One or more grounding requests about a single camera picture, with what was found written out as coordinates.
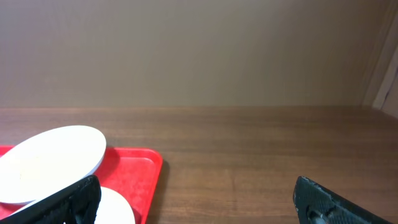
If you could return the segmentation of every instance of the stacked plate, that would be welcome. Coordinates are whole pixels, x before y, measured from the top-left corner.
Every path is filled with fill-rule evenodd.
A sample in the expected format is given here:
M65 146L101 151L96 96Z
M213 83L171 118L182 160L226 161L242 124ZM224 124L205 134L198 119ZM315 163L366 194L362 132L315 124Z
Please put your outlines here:
M24 209L68 187L95 172L105 149L104 135L88 126L57 128L20 143L0 157L0 203L27 204ZM126 199L102 187L95 223L115 217L116 223L134 223Z

